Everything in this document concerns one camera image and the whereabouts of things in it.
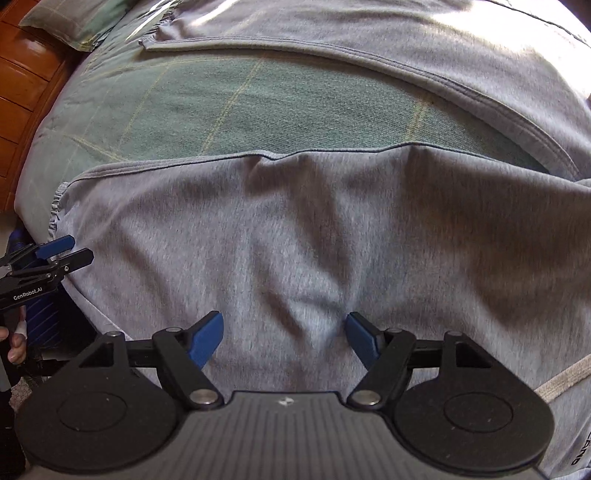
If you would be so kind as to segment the person's left hand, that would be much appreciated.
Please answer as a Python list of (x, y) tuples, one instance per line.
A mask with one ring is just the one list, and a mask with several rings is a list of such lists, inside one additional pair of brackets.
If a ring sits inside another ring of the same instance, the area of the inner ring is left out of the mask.
[(8, 343), (8, 360), (14, 365), (20, 365), (26, 359), (27, 322), (26, 307), (24, 305), (7, 311), (1, 320), (1, 341)]

